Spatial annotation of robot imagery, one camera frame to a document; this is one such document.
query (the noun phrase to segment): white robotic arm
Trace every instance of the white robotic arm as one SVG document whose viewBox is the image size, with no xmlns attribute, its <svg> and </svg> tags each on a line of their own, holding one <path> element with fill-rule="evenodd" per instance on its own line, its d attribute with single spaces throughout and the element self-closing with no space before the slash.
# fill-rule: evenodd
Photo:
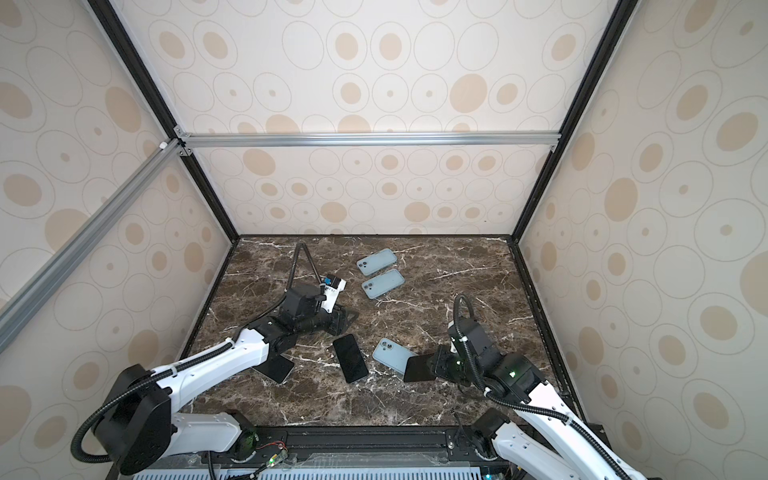
<svg viewBox="0 0 768 480">
<path fill-rule="evenodd" d="M 237 341 L 231 338 L 226 339 L 218 345 L 184 359 L 183 362 L 171 363 L 155 367 L 153 372 L 164 372 L 166 370 L 175 370 L 182 363 L 205 356 L 214 352 L 220 347 L 232 343 L 232 348 L 226 350 L 206 362 L 182 370 L 176 375 L 157 381 L 157 385 L 162 388 L 170 388 L 170 412 L 176 413 L 179 409 L 188 404 L 194 397 L 205 392 L 210 387 L 223 382 L 232 375 L 251 367 L 258 366 L 266 362 L 270 352 L 270 346 L 264 342 L 264 336 L 255 329 L 243 329 L 240 332 Z"/>
<path fill-rule="evenodd" d="M 570 422 L 579 424 L 591 434 L 590 429 L 568 408 L 554 390 L 552 384 L 541 383 L 529 394 L 528 406 L 540 407 L 565 414 Z M 507 422 L 495 432 L 493 448 L 498 456 L 523 468 L 537 480 L 618 480 L 620 477 L 600 456 L 598 450 L 572 426 L 561 420 L 535 413 L 516 411 L 525 421 L 538 430 L 557 455 L 526 435 L 512 422 Z M 596 435 L 592 439 L 619 464 L 632 480 L 646 480 L 645 476 L 630 467 L 613 453 Z"/>
<path fill-rule="evenodd" d="M 235 459 L 253 454 L 258 437 L 240 413 L 198 415 L 179 410 L 195 396 L 250 367 L 282 382 L 293 363 L 281 354 L 293 348 L 300 336 L 318 331 L 342 334 L 358 315 L 336 303 L 346 282 L 334 275 L 319 281 L 320 285 L 293 286 L 291 278 L 281 301 L 252 317 L 234 339 L 151 371 L 141 365 L 126 368 L 104 405 L 75 433 L 72 455 L 81 462 L 114 462 L 120 473 L 133 475 L 159 458 L 179 453 L 228 452 Z M 280 310 L 272 313 L 278 306 Z M 81 443 L 88 429 L 107 455 L 83 452 Z"/>
</svg>

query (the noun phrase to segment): smartphone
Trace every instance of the smartphone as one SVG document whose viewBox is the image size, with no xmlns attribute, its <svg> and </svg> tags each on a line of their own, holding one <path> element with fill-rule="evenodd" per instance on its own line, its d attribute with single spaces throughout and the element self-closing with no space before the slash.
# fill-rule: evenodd
<svg viewBox="0 0 768 480">
<path fill-rule="evenodd" d="M 260 365 L 254 367 L 258 372 L 261 372 L 266 377 L 274 380 L 279 385 L 286 381 L 286 377 L 293 370 L 293 362 L 286 357 L 279 355 L 271 360 L 267 360 Z"/>
<path fill-rule="evenodd" d="M 395 370 L 400 375 L 406 373 L 406 364 L 408 359 L 416 354 L 404 346 L 400 346 L 390 339 L 382 339 L 376 350 L 373 351 L 373 359 L 390 369 Z"/>
<path fill-rule="evenodd" d="M 336 351 L 336 358 L 339 360 L 341 371 L 347 383 L 357 382 L 368 376 L 366 361 L 362 357 L 352 333 L 333 340 L 333 349 Z"/>
</svg>

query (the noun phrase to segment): black smartphone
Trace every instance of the black smartphone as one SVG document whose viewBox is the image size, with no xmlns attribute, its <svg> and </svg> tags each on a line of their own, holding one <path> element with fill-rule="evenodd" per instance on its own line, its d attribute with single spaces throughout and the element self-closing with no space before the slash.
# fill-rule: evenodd
<svg viewBox="0 0 768 480">
<path fill-rule="evenodd" d="M 262 372 L 265 376 L 271 378 L 277 384 L 285 382 L 286 377 L 293 370 L 293 362 L 286 357 L 279 355 L 271 360 L 257 365 L 254 367 L 259 372 Z"/>
<path fill-rule="evenodd" d="M 357 382 L 368 376 L 366 361 L 352 333 L 333 340 L 333 349 L 336 351 L 336 358 L 339 360 L 347 383 Z"/>
</svg>

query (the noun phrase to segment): dark brown marble surface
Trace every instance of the dark brown marble surface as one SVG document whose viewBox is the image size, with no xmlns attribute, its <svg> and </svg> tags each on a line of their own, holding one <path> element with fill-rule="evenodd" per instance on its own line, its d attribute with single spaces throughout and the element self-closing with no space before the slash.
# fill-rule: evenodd
<svg viewBox="0 0 768 480">
<path fill-rule="evenodd" d="M 347 281 L 339 303 L 358 310 L 348 330 L 366 356 L 370 374 L 348 385 L 325 333 L 301 338 L 285 355 L 296 363 L 277 385 L 245 370 L 198 396 L 190 409 L 215 413 L 238 409 L 255 425 L 454 425 L 453 412 L 471 423 L 491 404 L 475 389 L 460 392 L 442 380 L 405 384 L 372 357 L 386 337 L 414 353 L 448 344 L 447 324 L 456 293 L 466 292 L 489 336 L 502 352 L 525 354 L 551 374 L 531 310 L 506 242 L 498 238 L 324 237 L 241 240 L 195 339 L 193 353 L 221 342 L 255 311 L 280 298 L 298 240 L 310 248 L 320 275 Z M 356 261 L 383 248 L 396 252 L 394 266 L 406 283 L 377 300 L 362 290 Z M 311 282 L 300 257 L 298 281 Z"/>
</svg>

